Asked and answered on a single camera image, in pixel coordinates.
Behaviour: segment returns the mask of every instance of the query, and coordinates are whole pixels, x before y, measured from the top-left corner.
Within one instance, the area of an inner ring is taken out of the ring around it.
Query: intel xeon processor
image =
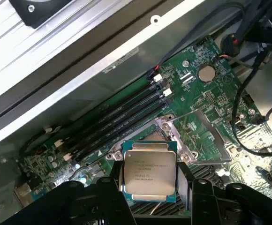
[[[176,150],[176,142],[124,142],[127,200],[175,202]]]
[[[175,192],[176,154],[173,151],[129,150],[125,153],[125,192],[172,195]]]

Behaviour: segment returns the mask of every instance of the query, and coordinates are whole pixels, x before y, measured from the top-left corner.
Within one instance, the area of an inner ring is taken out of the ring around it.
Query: mounting hole
[[[242,187],[239,186],[239,185],[237,185],[237,184],[233,184],[232,187],[233,187],[234,189],[236,189],[236,190],[241,190],[241,189],[242,189]]]
[[[153,15],[151,17],[151,24],[154,26],[158,26],[160,19],[161,19],[161,17],[159,15]]]
[[[193,155],[194,158],[198,157],[198,152],[197,151],[192,151],[191,153],[192,153],[192,155]]]
[[[206,183],[207,183],[207,181],[205,181],[205,180],[198,180],[198,182],[199,182],[200,184],[206,184]]]
[[[106,159],[112,159],[112,155],[111,155],[111,154],[108,154],[108,155],[106,156]]]

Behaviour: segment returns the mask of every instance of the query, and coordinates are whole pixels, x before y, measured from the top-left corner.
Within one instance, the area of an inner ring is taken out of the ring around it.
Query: white slot latch
[[[161,74],[157,74],[156,76],[154,76],[153,80],[154,82],[158,82],[158,81],[161,81],[163,79],[163,77],[161,76]]]
[[[167,96],[169,96],[170,94],[172,94],[173,92],[172,92],[172,90],[170,90],[170,88],[167,88],[164,92],[163,92],[163,96],[164,97],[167,97]]]

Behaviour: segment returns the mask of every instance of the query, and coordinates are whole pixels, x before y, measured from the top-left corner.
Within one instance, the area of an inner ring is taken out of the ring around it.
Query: motherboard
[[[220,188],[241,182],[272,198],[272,157],[245,152],[233,137],[232,106],[241,83],[219,54],[209,36],[195,42],[158,73],[134,81],[38,146],[34,155],[19,159],[27,180],[16,189],[23,205],[65,181],[87,186],[107,176],[114,161],[123,159],[125,140],[176,141],[178,161],[196,177]],[[266,123],[254,124],[259,116],[253,99],[244,93],[237,134],[248,148],[272,152],[272,131]],[[137,204],[132,211],[139,211]],[[181,202],[170,208],[172,214],[183,210]]]

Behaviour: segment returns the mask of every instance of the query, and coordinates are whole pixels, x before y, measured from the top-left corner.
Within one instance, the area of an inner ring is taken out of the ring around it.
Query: screw
[[[207,183],[207,181],[205,181],[205,180],[198,180],[198,182],[199,182],[200,184],[206,184],[206,183]]]
[[[187,60],[183,61],[182,66],[189,67],[189,62]]]
[[[29,5],[29,6],[28,6],[28,11],[29,11],[30,13],[34,12],[34,10],[35,10],[35,6],[33,6],[33,5]]]
[[[239,185],[236,185],[236,184],[234,184],[232,187],[234,189],[236,189],[236,190],[241,190],[242,189],[242,187],[240,187]]]
[[[168,124],[167,123],[162,124],[162,129],[168,129]]]
[[[6,160],[5,158],[2,158],[0,162],[1,162],[1,163],[6,163],[7,160]]]
[[[120,152],[117,152],[116,154],[115,154],[115,158],[116,159],[121,159],[122,158],[122,155],[121,155],[121,153]]]
[[[188,161],[189,160],[189,156],[188,155],[186,155],[186,154],[181,154],[181,160],[182,161]]]
[[[249,109],[249,114],[254,116],[256,114],[255,109]]]

